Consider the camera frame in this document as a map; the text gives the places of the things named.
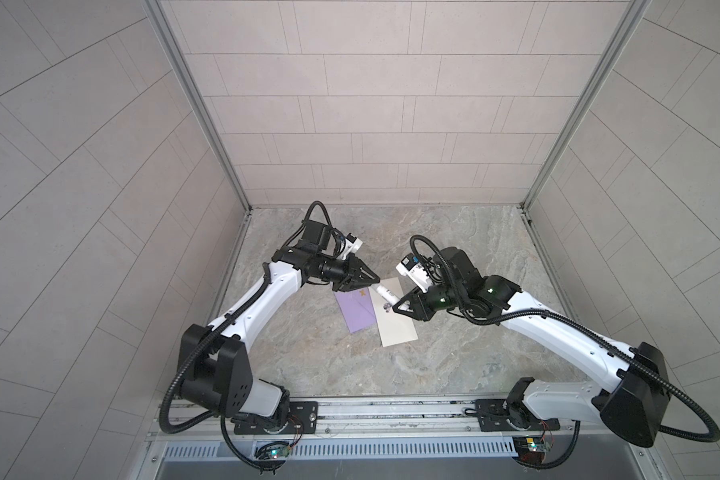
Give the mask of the purple envelope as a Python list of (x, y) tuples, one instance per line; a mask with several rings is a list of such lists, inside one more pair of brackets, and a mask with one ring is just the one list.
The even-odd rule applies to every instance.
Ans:
[(334, 295), (350, 334), (376, 323), (376, 315), (368, 288), (351, 292), (335, 292)]

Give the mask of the cream envelope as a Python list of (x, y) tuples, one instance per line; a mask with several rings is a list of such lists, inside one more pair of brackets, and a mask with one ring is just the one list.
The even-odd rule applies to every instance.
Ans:
[(413, 320), (395, 313), (393, 303), (385, 300), (374, 287), (370, 289), (372, 306), (383, 347), (390, 347), (418, 339)]

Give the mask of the white glue stick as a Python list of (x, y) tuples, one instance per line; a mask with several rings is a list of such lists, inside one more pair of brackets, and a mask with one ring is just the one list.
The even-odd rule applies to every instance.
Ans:
[(374, 290), (384, 299), (386, 303), (390, 305), (395, 305), (400, 301), (400, 298), (397, 295), (381, 283), (376, 284), (374, 286)]

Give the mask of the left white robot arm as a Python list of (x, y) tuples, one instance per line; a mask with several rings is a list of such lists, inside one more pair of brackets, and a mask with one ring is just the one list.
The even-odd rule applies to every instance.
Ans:
[(271, 418), (287, 414), (287, 391), (256, 379), (248, 353), (268, 321), (308, 281), (352, 292), (380, 282), (357, 256), (362, 241), (327, 224), (306, 220), (296, 245), (278, 249), (263, 264), (262, 277), (227, 312), (206, 326), (193, 325), (182, 336), (177, 372), (163, 400), (176, 397), (205, 408), (212, 416), (238, 414)]

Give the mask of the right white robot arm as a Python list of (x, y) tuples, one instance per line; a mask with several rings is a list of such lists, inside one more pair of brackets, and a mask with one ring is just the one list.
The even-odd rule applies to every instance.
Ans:
[(456, 247), (447, 247), (432, 259), (410, 253), (396, 269), (415, 286), (396, 301), (394, 312), (429, 321), (439, 311), (465, 306), (475, 320), (498, 321), (543, 345), (587, 377), (581, 382), (523, 377), (493, 412), (494, 421), (516, 430), (537, 429), (549, 420), (589, 422), (607, 427), (630, 444), (653, 445), (670, 395), (609, 349), (615, 347), (664, 378), (666, 365), (658, 349), (646, 343), (632, 348), (612, 339), (599, 345), (588, 329), (578, 330), (553, 319), (552, 310), (518, 284), (499, 275), (481, 275), (467, 254)]

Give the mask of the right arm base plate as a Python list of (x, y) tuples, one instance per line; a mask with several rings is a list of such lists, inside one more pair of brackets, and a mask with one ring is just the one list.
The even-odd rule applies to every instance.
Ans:
[(558, 431), (561, 427), (558, 419), (541, 420), (522, 402), (506, 399), (478, 399), (463, 413), (477, 420), (481, 432), (542, 432)]

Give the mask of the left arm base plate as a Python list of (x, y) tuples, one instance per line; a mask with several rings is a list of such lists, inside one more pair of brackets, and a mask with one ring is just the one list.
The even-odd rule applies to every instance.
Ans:
[(314, 434), (319, 404), (316, 401), (290, 401), (274, 415), (237, 414), (232, 417), (235, 435)]

